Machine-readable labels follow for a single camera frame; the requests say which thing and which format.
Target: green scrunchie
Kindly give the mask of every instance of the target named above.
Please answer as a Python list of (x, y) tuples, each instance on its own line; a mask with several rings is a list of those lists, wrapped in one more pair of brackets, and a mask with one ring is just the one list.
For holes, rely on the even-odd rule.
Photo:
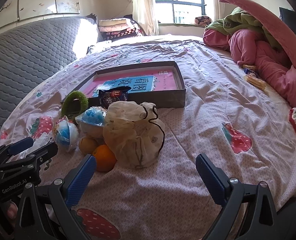
[(64, 101), (63, 107), (61, 108), (61, 117), (64, 117), (64, 115), (67, 116), (69, 106), (72, 103), (72, 101), (74, 101), (75, 99), (79, 100), (80, 111), (79, 111), (79, 114), (74, 115), (73, 117), (74, 122), (75, 122), (76, 116), (82, 114), (88, 109), (88, 98), (86, 98), (86, 96), (80, 91), (73, 91), (67, 96), (67, 98)]

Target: folded blanket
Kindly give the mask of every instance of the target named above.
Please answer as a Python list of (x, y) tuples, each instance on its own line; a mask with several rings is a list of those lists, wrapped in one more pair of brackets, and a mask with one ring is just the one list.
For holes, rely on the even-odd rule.
[(120, 36), (125, 36), (127, 34), (130, 33), (134, 33), (136, 32), (135, 28), (127, 28), (126, 30), (122, 30), (122, 31), (117, 31), (117, 32), (106, 32), (106, 33), (101, 33), (104, 40), (111, 40), (112, 38), (117, 38)]
[(240, 7), (235, 8), (232, 13), (224, 19), (219, 19), (209, 24), (205, 28), (205, 31), (208, 29), (219, 31), (224, 35), (233, 35), (236, 31), (241, 29), (253, 30), (264, 34), (271, 47), (282, 49), (281, 45), (267, 31), (261, 22)]
[(100, 20), (98, 22), (98, 26), (106, 27), (106, 26), (114, 26), (118, 24), (128, 23), (130, 24), (130, 19), (120, 18), (120, 19), (111, 19), (111, 20)]
[(112, 38), (111, 41), (118, 41), (118, 40), (125, 39), (125, 38), (139, 37), (139, 36), (142, 36), (142, 34), (138, 33), (138, 32), (133, 32), (133, 33), (129, 33), (129, 34), (126, 34), (126, 35), (123, 35), (120, 37)]
[(100, 32), (117, 32), (126, 30), (128, 28), (133, 28), (134, 26), (131, 23), (121, 23), (113, 26), (99, 26)]

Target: snack package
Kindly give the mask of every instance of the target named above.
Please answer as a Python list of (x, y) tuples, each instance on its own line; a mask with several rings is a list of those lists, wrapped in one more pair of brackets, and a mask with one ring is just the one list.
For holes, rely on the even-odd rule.
[(257, 77), (257, 74), (254, 70), (251, 70), (249, 68), (245, 68), (243, 71), (245, 72), (245, 74), (254, 74)]
[(128, 101), (128, 91), (131, 87), (116, 87), (109, 90), (98, 90), (99, 104), (108, 109), (109, 105), (117, 101)]
[(246, 64), (242, 65), (242, 68), (247, 68), (247, 69), (250, 69), (252, 71), (256, 71), (256, 69), (257, 69), (257, 67), (254, 66), (254, 65), (246, 65)]
[(255, 74), (247, 74), (243, 76), (244, 80), (246, 80), (248, 83), (250, 83), (251, 85), (259, 88), (260, 90), (264, 91), (266, 89), (266, 82), (256, 78)]
[(103, 137), (103, 128), (107, 110), (101, 106), (92, 106), (75, 118), (81, 132), (96, 139)]

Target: window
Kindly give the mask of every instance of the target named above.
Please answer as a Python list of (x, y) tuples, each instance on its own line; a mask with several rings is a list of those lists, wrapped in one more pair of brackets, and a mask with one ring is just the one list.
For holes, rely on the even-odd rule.
[(156, 17), (160, 23), (193, 24), (205, 6), (204, 0), (156, 0)]

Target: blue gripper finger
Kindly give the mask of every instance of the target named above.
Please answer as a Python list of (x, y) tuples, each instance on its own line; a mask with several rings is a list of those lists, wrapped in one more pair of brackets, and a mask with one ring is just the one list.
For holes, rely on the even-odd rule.
[(225, 206), (230, 195), (227, 175), (220, 168), (215, 167), (204, 153), (197, 156), (196, 169), (214, 202), (222, 207)]
[(68, 208), (78, 204), (95, 170), (96, 158), (88, 154), (64, 178), (63, 193)]

